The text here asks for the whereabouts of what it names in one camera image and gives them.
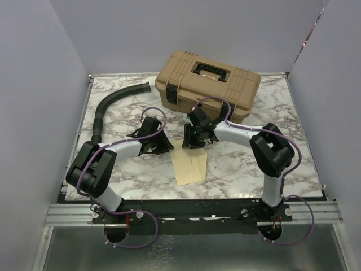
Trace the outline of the cream paper envelope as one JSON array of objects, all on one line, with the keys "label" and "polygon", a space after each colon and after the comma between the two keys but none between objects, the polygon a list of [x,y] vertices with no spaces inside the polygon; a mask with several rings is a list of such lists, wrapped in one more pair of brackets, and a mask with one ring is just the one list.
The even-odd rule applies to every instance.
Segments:
[{"label": "cream paper envelope", "polygon": [[200,182],[206,179],[208,155],[203,148],[183,149],[183,140],[171,141],[170,151],[175,179],[178,186]]}]

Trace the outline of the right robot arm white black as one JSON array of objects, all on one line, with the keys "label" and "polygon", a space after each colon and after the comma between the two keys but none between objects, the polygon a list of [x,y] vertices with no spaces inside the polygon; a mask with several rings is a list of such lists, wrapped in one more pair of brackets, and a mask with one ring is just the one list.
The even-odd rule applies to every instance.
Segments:
[{"label": "right robot arm white black", "polygon": [[281,188],[285,170],[290,167],[294,149],[290,142],[272,123],[264,127],[244,126],[228,120],[212,120],[200,107],[188,115],[184,126],[183,149],[203,148],[206,143],[231,142],[249,147],[253,151],[259,169],[264,174],[260,216],[271,221],[279,215],[278,205],[283,201]]}]

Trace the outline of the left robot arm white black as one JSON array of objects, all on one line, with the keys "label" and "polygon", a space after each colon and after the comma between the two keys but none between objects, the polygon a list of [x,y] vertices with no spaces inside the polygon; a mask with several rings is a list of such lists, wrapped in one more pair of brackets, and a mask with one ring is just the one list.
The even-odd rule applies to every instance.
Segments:
[{"label": "left robot arm white black", "polygon": [[128,158],[172,150],[163,128],[161,121],[147,116],[139,129],[117,142],[85,142],[67,171],[66,182],[104,207],[111,222],[120,222],[125,210],[122,198],[109,185],[113,167]]}]

